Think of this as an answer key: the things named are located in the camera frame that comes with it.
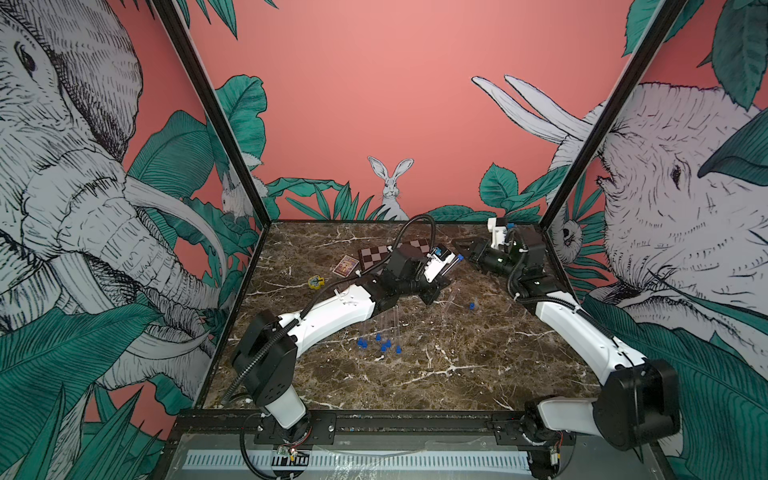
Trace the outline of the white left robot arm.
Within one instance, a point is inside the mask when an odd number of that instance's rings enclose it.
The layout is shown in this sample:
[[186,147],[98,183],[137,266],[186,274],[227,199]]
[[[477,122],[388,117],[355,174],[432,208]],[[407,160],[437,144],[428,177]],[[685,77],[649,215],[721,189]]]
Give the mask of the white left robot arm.
[[255,406],[289,435],[303,434],[310,414],[293,386],[297,360],[331,335],[394,308],[402,297],[416,296],[431,304],[450,284],[448,272],[462,260],[442,244],[428,253],[401,245],[326,300],[280,315],[258,313],[232,354],[236,377],[222,402],[244,388]]

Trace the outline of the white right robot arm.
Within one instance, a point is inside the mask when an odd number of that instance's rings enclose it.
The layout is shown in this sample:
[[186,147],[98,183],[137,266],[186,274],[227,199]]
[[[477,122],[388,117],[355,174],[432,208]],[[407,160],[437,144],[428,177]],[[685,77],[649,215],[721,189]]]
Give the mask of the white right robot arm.
[[675,369],[600,326],[551,271],[548,245],[536,230],[491,225],[489,231],[488,238],[466,237],[452,245],[478,270],[503,279],[508,295],[557,332],[600,385],[594,399],[550,397],[534,403],[536,429],[598,436],[621,451],[677,434]]

